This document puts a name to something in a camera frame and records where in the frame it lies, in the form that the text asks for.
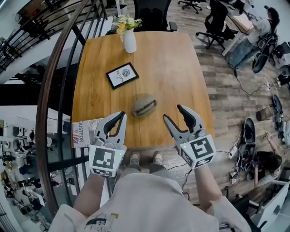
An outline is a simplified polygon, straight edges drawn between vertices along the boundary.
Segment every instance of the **jeans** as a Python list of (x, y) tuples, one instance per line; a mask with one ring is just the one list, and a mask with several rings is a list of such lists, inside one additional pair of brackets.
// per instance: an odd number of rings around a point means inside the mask
[(232, 52), (228, 63), (231, 68), (238, 68), (242, 63), (247, 61), (253, 55), (255, 55), (260, 49), (251, 44), (248, 39), (244, 39)]
[[(137, 164), (130, 164), (126, 167), (126, 169), (122, 172), (120, 178), (131, 174), (131, 173), (141, 173), (141, 167)], [(150, 164), (150, 174), (161, 176), (168, 179), (173, 179), (169, 173), (169, 171), (160, 164)]]

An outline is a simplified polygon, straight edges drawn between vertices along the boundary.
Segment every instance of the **white shirt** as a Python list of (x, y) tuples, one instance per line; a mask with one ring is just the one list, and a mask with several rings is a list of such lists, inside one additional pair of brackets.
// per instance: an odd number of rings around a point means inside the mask
[(248, 35), (247, 39), (251, 44), (256, 45), (260, 37), (271, 31), (271, 24), (268, 19), (262, 19), (258, 22), (253, 21), (253, 25), (255, 25), (259, 30), (253, 30), (253, 32)]
[(62, 205), (49, 232), (219, 232), (221, 223), (236, 232), (251, 231), (225, 197), (205, 213), (182, 195), (176, 181), (133, 173), (116, 183), (112, 197), (89, 218)]

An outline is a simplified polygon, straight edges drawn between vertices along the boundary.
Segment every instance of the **person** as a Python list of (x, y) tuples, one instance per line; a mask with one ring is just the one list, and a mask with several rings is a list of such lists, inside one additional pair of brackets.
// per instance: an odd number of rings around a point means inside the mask
[(266, 134), (266, 138), (273, 152), (258, 151), (254, 157), (254, 161), (256, 162), (254, 173), (247, 174), (248, 180), (254, 179), (255, 188), (275, 180), (280, 173), (280, 166), (282, 164), (282, 157), (269, 134)]
[(250, 232), (245, 219), (222, 195), (209, 166), (194, 170), (201, 209), (183, 195), (180, 185), (162, 166), (156, 152), (150, 173), (142, 173), (140, 155), (134, 152), (111, 198), (101, 207), (103, 177), (90, 174), (73, 208), (62, 205), (49, 232)]
[(256, 22), (249, 17), (249, 20), (252, 21), (254, 30), (233, 50), (230, 56), (226, 57), (230, 67), (235, 70), (260, 50), (257, 45), (260, 37), (271, 31), (274, 32), (280, 22), (279, 14), (274, 8), (268, 9), (268, 19)]

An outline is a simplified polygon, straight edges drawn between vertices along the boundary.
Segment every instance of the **trash can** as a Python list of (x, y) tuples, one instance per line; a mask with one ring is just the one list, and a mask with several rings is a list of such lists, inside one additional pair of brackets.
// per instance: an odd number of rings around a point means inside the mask
[(272, 112), (269, 107), (266, 107), (256, 113), (256, 118), (258, 121), (269, 120), (272, 116)]

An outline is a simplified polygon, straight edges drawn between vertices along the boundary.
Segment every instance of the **yellow flower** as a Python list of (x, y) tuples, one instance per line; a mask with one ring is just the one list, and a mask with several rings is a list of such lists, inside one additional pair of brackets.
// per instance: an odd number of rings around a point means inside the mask
[(117, 29), (117, 33), (118, 33), (119, 35), (123, 35), (123, 32), (124, 32), (124, 29), (122, 29), (122, 28), (118, 28), (118, 29)]
[(120, 24), (119, 28), (120, 29), (125, 29), (125, 24)]

